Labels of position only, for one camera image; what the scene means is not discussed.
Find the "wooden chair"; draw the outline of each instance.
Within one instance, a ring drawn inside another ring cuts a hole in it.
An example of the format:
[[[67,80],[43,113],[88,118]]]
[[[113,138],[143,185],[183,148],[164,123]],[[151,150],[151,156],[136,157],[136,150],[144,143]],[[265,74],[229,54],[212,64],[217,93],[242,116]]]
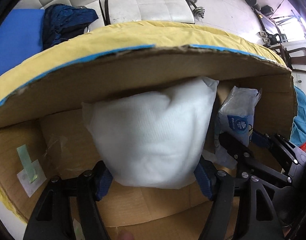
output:
[[[297,49],[288,51],[282,44],[280,44],[278,47],[273,47],[272,50],[275,51],[284,60],[287,67],[292,69],[292,71],[298,72],[298,73],[306,73],[306,70],[295,69],[292,66],[292,65],[306,65],[306,54],[305,56],[300,56],[300,57],[292,57],[290,55],[291,53],[297,52],[297,51],[305,51],[306,53],[306,48],[303,47],[303,48],[297,48]]]

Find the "printed logo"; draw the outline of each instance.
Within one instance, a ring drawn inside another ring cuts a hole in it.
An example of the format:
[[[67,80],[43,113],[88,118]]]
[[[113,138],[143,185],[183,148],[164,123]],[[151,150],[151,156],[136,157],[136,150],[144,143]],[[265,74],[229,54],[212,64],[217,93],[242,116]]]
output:
[[[247,116],[228,115],[230,128],[236,133],[249,132],[249,124]]]

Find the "chair backrest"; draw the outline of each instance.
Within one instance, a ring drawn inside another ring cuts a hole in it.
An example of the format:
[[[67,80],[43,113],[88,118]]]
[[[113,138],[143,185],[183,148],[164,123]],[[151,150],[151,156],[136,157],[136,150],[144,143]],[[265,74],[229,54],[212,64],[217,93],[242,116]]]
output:
[[[304,51],[305,52],[305,56],[292,57],[290,55],[291,53],[294,53],[294,52],[297,52],[297,51]],[[306,65],[306,48],[305,47],[289,50],[288,51],[288,55],[289,55],[289,59],[290,59],[290,64],[291,65]],[[292,70],[294,72],[306,73],[306,70],[295,69],[294,67],[292,67]]]

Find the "white pillow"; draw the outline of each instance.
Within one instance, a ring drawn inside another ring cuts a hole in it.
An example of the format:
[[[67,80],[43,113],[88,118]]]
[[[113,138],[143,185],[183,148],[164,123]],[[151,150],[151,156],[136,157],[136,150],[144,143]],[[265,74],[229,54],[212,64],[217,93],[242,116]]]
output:
[[[114,179],[181,188],[195,180],[218,81],[198,77],[162,92],[83,103],[83,119]]]

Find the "cardboard box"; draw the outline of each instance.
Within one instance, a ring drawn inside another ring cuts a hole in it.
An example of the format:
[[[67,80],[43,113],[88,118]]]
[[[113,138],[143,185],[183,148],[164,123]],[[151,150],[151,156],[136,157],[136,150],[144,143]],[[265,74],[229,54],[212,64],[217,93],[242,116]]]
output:
[[[32,161],[38,159],[46,177],[72,178],[91,169],[101,159],[82,123],[81,102],[121,98],[159,90],[188,78],[207,76],[219,80],[213,117],[231,88],[262,88],[254,128],[279,132],[289,138],[297,114],[291,71],[253,55],[199,48],[143,49],[108,55],[49,73],[14,93],[0,107],[0,189],[4,201],[28,221],[45,187],[31,198],[16,174],[22,166],[16,148],[26,144]],[[213,120],[205,149],[213,150]],[[252,146],[257,158],[276,170],[279,165],[265,151]],[[237,209],[238,199],[234,201]],[[120,228],[136,239],[198,239],[212,203],[193,183],[180,190],[124,187],[113,182],[98,208],[109,235]],[[78,220],[72,200],[72,216]],[[233,233],[236,212],[227,235]]]

